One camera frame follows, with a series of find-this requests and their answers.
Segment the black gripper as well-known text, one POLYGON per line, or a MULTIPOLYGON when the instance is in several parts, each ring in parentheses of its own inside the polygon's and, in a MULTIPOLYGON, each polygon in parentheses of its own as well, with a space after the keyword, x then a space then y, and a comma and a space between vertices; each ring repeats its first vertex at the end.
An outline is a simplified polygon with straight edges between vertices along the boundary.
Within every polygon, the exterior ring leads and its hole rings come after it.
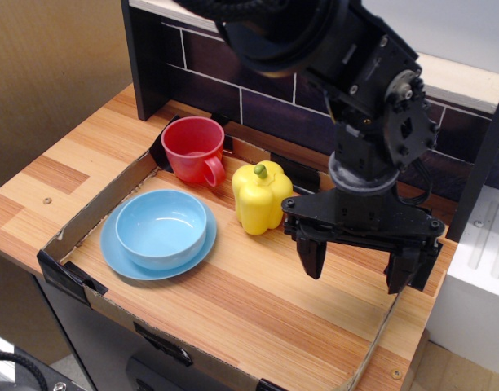
POLYGON ((368 248, 389 254, 389 294, 410 286, 422 291, 442 244, 444 223, 427 209, 407 205, 389 190, 381 195, 352 195, 337 188, 293 196, 282 202, 285 233, 297 243, 302 267, 321 276, 327 243, 368 248))

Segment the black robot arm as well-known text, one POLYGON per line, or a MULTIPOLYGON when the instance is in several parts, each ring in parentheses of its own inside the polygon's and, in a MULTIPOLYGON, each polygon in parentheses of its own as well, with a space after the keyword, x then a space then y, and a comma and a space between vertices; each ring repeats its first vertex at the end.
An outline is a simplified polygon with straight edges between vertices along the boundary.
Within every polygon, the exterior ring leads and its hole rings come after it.
POLYGON ((388 254, 391 294, 422 290, 441 250, 444 224, 424 207, 427 194, 402 197, 399 175, 414 168, 439 127, 417 54, 359 1, 185 1, 212 20, 248 68, 267 77, 298 74, 318 88, 336 127, 329 158, 333 188, 282 204, 285 233, 304 270, 321 276, 328 243, 388 254))

